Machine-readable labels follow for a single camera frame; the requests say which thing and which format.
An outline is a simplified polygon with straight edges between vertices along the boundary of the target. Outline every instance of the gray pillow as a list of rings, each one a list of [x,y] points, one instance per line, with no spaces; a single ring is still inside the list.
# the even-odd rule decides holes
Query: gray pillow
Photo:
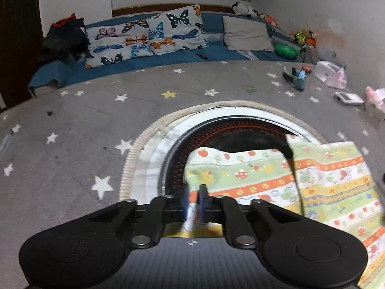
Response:
[[[229,50],[274,51],[264,23],[224,16],[223,26],[225,44]]]

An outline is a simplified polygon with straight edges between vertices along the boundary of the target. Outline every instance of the wooden door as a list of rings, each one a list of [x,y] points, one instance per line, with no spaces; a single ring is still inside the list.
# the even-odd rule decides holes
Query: wooden door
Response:
[[[6,107],[28,100],[42,49],[38,0],[0,0],[0,93]]]

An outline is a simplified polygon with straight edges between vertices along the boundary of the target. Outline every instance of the patterned cloth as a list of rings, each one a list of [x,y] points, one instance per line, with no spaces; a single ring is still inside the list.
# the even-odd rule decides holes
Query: patterned cloth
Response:
[[[89,39],[85,60],[87,69],[153,55],[147,45],[149,25],[146,20],[89,28],[86,33]]]
[[[207,185],[210,195],[230,196],[239,204],[263,199],[290,211],[301,212],[289,163],[277,149],[226,153],[202,147],[190,153],[184,178],[190,191],[188,221],[181,231],[169,228],[168,236],[222,235],[221,225],[202,225],[196,217],[195,202],[200,184]]]
[[[206,184],[210,195],[228,195],[240,204],[259,198],[357,237],[368,251],[359,286],[385,285],[385,225],[379,193],[369,168],[353,142],[309,143],[287,135],[293,151],[295,179],[276,149],[226,153],[199,148],[187,161],[184,177],[190,189],[188,221],[169,236],[221,236],[221,225],[202,225],[196,191]]]
[[[199,5],[166,11],[149,17],[149,46],[156,55],[209,46]]]
[[[385,226],[379,193],[353,142],[315,144],[287,136],[305,216],[357,237],[368,251],[359,282],[365,289],[385,284]]]
[[[257,58],[253,51],[241,51],[241,50],[235,50],[240,55],[247,57],[250,61],[260,61],[259,58]]]

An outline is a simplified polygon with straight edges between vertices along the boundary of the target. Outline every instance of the butterfly pillowcase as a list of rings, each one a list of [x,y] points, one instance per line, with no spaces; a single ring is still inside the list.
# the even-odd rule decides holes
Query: butterfly pillowcase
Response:
[[[209,46],[199,5],[166,11],[147,19],[148,45],[156,55]]]
[[[90,69],[153,55],[147,46],[147,33],[148,28],[133,22],[87,29],[89,51],[86,54],[85,67]]]

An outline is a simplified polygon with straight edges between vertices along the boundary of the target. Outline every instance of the yellow star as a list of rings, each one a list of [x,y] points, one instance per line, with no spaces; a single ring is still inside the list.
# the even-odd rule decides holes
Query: yellow star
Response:
[[[176,92],[166,91],[166,92],[161,93],[161,95],[163,95],[165,99],[175,98]]]

